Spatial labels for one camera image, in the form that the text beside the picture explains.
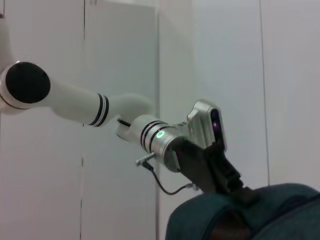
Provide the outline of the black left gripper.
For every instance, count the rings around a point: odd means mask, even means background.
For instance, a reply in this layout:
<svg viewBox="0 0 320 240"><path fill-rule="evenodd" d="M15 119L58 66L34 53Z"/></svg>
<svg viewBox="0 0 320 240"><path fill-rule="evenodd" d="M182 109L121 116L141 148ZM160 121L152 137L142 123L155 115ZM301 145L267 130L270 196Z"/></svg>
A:
<svg viewBox="0 0 320 240"><path fill-rule="evenodd" d="M204 149L183 140L173 147L180 172L204 193L229 195L234 201L250 207L259 199L257 191L244 187L240 173L226 158L220 142Z"/></svg>

